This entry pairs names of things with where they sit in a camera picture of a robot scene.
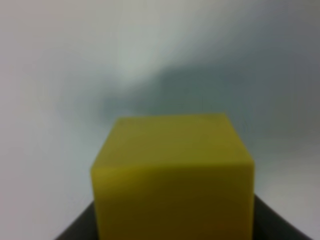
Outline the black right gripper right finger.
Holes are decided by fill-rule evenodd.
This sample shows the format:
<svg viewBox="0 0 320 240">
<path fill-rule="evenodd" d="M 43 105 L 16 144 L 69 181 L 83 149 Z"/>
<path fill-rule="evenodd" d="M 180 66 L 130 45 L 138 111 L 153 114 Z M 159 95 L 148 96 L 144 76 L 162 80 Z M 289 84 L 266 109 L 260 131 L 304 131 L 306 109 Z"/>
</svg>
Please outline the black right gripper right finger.
<svg viewBox="0 0 320 240">
<path fill-rule="evenodd" d="M 257 195 L 254 196 L 254 240 L 311 240 L 298 230 Z"/>
</svg>

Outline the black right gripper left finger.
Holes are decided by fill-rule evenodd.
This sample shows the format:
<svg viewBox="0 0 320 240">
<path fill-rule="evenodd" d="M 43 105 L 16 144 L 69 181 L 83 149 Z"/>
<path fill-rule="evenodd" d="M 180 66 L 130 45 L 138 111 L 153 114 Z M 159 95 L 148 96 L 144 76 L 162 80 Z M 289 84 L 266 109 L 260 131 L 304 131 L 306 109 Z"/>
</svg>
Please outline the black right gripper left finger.
<svg viewBox="0 0 320 240">
<path fill-rule="evenodd" d="M 97 221 L 92 202 L 56 240 L 98 240 Z"/>
</svg>

